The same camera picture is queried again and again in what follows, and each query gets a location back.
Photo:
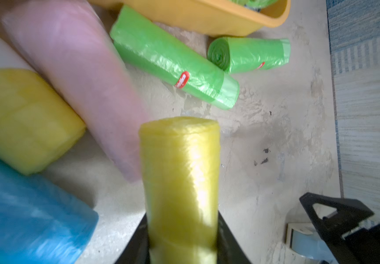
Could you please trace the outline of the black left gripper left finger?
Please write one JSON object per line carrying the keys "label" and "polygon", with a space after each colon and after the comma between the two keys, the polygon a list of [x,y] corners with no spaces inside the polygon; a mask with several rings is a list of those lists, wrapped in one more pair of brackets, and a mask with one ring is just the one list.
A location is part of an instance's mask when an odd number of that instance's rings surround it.
{"label": "black left gripper left finger", "polygon": [[115,264],[150,264],[147,215],[139,222],[134,234]]}

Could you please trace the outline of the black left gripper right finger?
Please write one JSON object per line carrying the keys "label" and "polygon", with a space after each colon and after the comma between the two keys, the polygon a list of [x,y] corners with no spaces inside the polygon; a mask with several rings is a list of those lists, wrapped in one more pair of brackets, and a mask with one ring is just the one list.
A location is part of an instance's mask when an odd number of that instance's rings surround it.
{"label": "black left gripper right finger", "polygon": [[218,213],[217,263],[251,264],[221,213]]}

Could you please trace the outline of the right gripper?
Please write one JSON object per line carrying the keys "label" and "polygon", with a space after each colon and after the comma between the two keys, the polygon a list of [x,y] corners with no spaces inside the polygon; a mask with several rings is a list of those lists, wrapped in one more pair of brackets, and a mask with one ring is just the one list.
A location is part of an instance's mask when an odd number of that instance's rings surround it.
{"label": "right gripper", "polygon": [[[361,221],[374,215],[365,204],[356,199],[331,198],[310,192],[300,197],[300,203],[339,264],[380,264],[380,224],[342,238]],[[328,206],[335,212],[319,217],[314,210],[315,204]]]}

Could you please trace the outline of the fat green roll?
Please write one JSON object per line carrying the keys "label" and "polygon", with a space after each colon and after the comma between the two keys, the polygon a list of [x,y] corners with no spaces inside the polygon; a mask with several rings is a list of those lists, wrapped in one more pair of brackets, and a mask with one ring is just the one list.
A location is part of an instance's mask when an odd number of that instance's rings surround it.
{"label": "fat green roll", "polygon": [[240,6],[246,7],[253,11],[260,11],[263,8],[271,6],[276,3],[278,0],[230,0],[233,3],[236,3]]}

